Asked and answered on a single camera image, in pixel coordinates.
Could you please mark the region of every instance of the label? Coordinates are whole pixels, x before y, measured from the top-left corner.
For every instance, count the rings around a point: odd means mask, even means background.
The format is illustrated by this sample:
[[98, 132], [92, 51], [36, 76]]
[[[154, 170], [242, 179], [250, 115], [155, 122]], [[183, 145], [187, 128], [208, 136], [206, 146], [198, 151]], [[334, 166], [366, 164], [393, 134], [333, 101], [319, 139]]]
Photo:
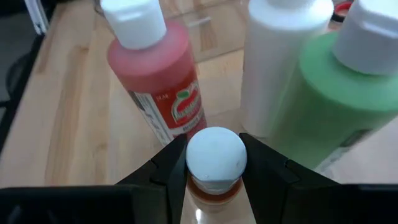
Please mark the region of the label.
[[356, 143], [360, 142], [364, 139], [371, 130], [369, 129], [362, 129], [359, 131], [355, 131], [352, 135], [350, 135], [343, 143], [340, 144], [340, 147], [334, 150], [325, 160], [323, 160], [314, 171], [318, 173], [324, 173], [327, 169], [338, 159], [343, 157], [351, 148], [351, 146], [355, 145]]
[[195, 70], [177, 86], [160, 93], [129, 94], [164, 146], [179, 134], [187, 133], [191, 138], [206, 127]]
[[355, 145], [357, 142], [362, 140], [371, 130], [369, 129], [363, 129], [354, 132], [352, 135], [350, 135], [343, 143], [340, 144], [340, 147], [351, 147]]

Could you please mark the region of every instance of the white bottle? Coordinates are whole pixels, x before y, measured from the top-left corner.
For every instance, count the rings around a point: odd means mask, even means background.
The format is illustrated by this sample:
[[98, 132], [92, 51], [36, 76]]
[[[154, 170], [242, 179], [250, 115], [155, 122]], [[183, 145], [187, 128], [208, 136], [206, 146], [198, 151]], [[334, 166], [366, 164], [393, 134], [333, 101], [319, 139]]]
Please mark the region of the white bottle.
[[268, 137], [304, 43], [326, 31], [331, 0], [251, 0], [241, 93], [243, 128]]

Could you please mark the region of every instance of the paint bottle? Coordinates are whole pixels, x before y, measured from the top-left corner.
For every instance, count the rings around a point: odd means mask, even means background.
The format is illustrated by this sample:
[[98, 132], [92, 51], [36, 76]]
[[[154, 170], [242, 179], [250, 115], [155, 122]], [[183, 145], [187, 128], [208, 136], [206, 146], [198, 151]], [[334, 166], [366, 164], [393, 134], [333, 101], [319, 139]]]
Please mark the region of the paint bottle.
[[221, 127], [205, 128], [187, 145], [187, 186], [196, 205], [212, 211], [223, 208], [243, 186], [246, 147], [234, 132]]
[[355, 0], [339, 32], [306, 45], [271, 147], [322, 171], [397, 116], [397, 9], [396, 0]]
[[158, 0], [102, 0], [116, 38], [108, 63], [165, 146], [206, 127], [187, 30], [164, 21]]
[[241, 92], [243, 128], [268, 137], [304, 43], [328, 27], [331, 0], [251, 0]]

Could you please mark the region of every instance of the white rounded cap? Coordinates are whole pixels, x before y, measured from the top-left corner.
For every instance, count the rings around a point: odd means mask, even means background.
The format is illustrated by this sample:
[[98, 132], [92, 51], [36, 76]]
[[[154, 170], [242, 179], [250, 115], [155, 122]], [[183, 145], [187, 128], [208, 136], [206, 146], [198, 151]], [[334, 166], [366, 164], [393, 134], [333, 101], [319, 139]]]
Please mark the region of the white rounded cap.
[[221, 127], [196, 133], [187, 146], [187, 166], [198, 188], [208, 194], [227, 192], [246, 168], [246, 148], [239, 136]]
[[355, 0], [333, 53], [357, 72], [398, 74], [398, 0]]
[[166, 34], [159, 0], [102, 0], [101, 7], [120, 44], [145, 49]]

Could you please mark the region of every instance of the green bottle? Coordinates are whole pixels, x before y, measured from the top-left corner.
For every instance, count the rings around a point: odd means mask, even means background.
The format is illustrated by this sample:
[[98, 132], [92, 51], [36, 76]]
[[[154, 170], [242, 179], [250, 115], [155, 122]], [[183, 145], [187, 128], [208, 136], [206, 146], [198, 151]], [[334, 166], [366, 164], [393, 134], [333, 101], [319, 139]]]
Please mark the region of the green bottle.
[[306, 45], [282, 97], [271, 147], [314, 169], [397, 116], [398, 17], [385, 7], [355, 1], [339, 33]]

